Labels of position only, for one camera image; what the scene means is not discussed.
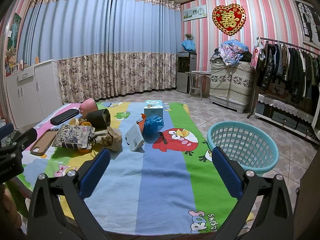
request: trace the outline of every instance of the potted plant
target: potted plant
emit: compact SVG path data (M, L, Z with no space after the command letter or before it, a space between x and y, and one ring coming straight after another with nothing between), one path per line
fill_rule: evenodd
M185 34L185 37L186 37L187 40L189 40L189 41L192 41L192 40L194 39L192 33L191 33L191 34L189 34L189 33Z

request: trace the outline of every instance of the bed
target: bed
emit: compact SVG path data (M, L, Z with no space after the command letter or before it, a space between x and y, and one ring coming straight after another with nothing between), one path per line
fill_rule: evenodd
M97 103L108 108L111 127L124 135L141 117L144 103ZM66 104L39 123L38 138L51 128L50 119L79 104ZM126 118L117 120L119 113ZM91 197L85 203L105 231L125 235L213 234L225 221L236 199L232 198L211 162L211 152L194 122L188 107L180 103L164 104L161 130L166 144L155 136L145 136L146 143L137 152L129 150L125 139L122 150L111 152L111 161ZM182 133L187 143L172 139ZM50 147L44 156L23 151L24 172L18 176L20 187L28 194L40 173L64 176L99 152L95 145L88 154L72 149ZM73 216L63 196L61 206L67 217Z

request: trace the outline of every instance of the blue basket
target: blue basket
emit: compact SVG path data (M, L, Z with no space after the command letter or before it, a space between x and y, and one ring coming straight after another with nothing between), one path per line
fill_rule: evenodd
M225 121L214 124L207 134L211 150L220 146L242 168L258 175L271 171L279 159L276 143L264 131L250 124Z

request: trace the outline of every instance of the cabinet door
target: cabinet door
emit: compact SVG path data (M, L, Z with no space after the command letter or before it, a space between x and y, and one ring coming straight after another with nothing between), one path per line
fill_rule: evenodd
M45 118L62 106L56 66L48 62L35 67L37 90Z
M42 121L44 117L36 89L35 76L20 81L20 93L29 123L33 124Z
M9 104L14 123L17 129L29 125L26 111L23 106L18 75L11 75L6 79Z

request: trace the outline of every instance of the red double happiness decoration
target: red double happiness decoration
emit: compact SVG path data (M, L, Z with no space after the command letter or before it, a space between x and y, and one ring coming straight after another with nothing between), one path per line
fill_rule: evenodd
M245 10L238 4L228 6L219 5L212 12L214 24L225 34L232 36L237 33L245 23Z

